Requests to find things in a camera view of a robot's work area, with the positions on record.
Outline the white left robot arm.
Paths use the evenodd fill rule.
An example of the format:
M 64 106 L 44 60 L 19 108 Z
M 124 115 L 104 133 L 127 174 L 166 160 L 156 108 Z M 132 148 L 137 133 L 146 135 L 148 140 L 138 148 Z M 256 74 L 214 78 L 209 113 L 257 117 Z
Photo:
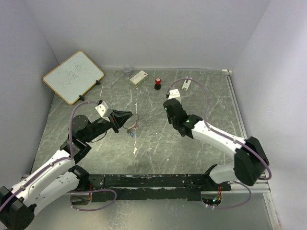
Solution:
M 89 173 L 78 165 L 91 150 L 89 143 L 112 129 L 118 132 L 132 117 L 130 111 L 96 107 L 100 118 L 90 122 L 84 115 L 71 114 L 68 139 L 40 168 L 11 188 L 0 189 L 0 221 L 9 230 L 24 230 L 34 217 L 66 193 L 94 193 Z

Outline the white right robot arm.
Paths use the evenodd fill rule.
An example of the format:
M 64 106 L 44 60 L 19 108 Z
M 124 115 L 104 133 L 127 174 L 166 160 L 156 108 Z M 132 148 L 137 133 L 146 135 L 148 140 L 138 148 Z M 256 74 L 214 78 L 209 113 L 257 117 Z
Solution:
M 207 171 L 204 187 L 215 190 L 221 183 L 238 180 L 253 186 L 268 169 L 269 161 L 255 137 L 247 139 L 230 135 L 197 115 L 188 115 L 181 103 L 175 99 L 163 103 L 168 122 L 181 136 L 206 142 L 233 158 L 232 163 L 216 165 Z

